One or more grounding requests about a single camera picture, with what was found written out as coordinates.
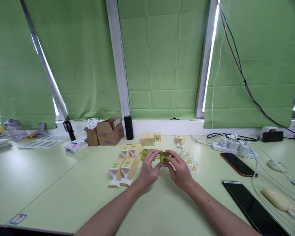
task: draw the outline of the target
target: phone screen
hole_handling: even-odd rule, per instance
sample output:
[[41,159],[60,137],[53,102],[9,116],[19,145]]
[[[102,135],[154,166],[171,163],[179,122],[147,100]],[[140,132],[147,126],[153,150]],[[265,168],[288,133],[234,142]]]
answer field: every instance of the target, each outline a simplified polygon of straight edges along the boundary
[[242,183],[223,181],[223,185],[257,232],[263,236],[289,235]]
[[221,156],[223,156],[226,160],[228,160],[230,162],[230,164],[233,165],[243,175],[253,176],[253,174],[255,173],[254,170],[250,169],[249,166],[247,166],[244,162],[242,162],[233,153],[222,152]]

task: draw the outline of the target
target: finger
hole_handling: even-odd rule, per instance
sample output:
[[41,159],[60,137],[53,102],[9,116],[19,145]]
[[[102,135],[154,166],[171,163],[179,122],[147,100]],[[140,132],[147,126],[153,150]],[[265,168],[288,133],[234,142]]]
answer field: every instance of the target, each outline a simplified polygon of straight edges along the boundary
[[148,152],[148,154],[146,155],[144,161],[146,161],[149,165],[152,164],[152,161],[154,160],[154,158],[161,153],[162,151],[160,150],[151,150],[150,152]]
[[176,177],[176,173],[174,171],[174,168],[169,163],[164,163],[164,165],[168,167],[170,176],[171,176],[172,179],[174,179]]
[[163,166],[163,162],[158,163],[156,167],[154,168],[155,172],[159,173],[162,166]]
[[185,162],[175,151],[166,150],[165,152],[168,152],[172,157],[174,157],[178,163],[181,164]]
[[164,157],[165,160],[170,161],[170,163],[172,163],[172,165],[175,167],[175,169],[178,168],[178,166],[180,165],[175,158],[173,157]]

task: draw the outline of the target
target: yellow object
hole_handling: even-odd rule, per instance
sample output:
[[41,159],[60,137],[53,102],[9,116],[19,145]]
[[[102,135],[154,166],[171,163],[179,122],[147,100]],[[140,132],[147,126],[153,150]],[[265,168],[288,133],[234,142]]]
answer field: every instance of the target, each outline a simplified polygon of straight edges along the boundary
[[263,189],[262,193],[280,210],[283,211],[295,211],[294,206],[285,199],[281,194],[277,191],[270,189]]
[[0,134],[2,134],[3,126],[0,126]]

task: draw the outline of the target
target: black wire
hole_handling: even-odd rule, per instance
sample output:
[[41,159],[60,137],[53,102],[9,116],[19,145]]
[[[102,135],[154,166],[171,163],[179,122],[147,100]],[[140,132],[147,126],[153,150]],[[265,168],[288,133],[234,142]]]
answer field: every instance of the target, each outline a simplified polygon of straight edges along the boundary
[[[207,135],[207,138],[214,138],[216,136],[224,136],[226,138],[232,139],[232,138],[228,137],[228,135],[230,135],[230,134],[223,135],[222,133],[211,133],[211,134]],[[251,141],[251,142],[258,141],[258,139],[254,139],[254,138],[250,138],[250,137],[245,137],[245,136],[241,136],[241,135],[239,135],[239,137],[244,138],[245,141]]]

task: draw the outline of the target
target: green window blind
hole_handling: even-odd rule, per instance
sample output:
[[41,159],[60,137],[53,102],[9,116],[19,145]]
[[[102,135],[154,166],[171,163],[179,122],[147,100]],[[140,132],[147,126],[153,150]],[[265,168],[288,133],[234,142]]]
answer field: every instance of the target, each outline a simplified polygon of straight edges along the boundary
[[[221,1],[221,6],[226,15],[227,1]],[[271,118],[289,127],[295,98],[295,0],[230,0],[228,23],[253,97]],[[213,83],[223,33],[219,17],[206,96],[205,128],[211,128]],[[249,97],[226,37],[215,83],[213,124],[215,128],[277,126]]]
[[15,0],[0,0],[0,116],[2,122],[20,120],[26,129],[39,122],[55,128],[51,89]]
[[71,120],[121,116],[105,0],[26,0]]
[[119,0],[134,120],[195,119],[208,0]]

